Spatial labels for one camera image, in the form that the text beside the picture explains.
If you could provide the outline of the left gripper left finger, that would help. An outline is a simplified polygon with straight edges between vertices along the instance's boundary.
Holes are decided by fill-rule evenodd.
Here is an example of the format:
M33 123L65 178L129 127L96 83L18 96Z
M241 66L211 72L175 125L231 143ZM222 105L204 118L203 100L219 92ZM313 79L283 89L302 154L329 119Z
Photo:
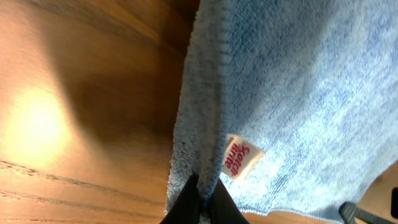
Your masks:
M160 224L198 224L200 218L200 196L197 183L198 176L192 174Z

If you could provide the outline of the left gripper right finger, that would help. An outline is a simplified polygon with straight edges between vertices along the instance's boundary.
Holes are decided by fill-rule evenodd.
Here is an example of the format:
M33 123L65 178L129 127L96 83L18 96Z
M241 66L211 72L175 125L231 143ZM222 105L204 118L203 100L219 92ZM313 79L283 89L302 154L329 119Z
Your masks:
M220 179L208 201L208 212L211 224L249 224Z

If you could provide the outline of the blue microfiber cloth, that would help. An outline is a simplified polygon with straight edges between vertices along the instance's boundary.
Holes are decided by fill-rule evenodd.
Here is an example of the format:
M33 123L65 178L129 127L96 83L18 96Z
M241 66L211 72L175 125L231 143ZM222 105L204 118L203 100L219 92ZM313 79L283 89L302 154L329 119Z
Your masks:
M397 161L396 1L202 1L167 187L341 223Z

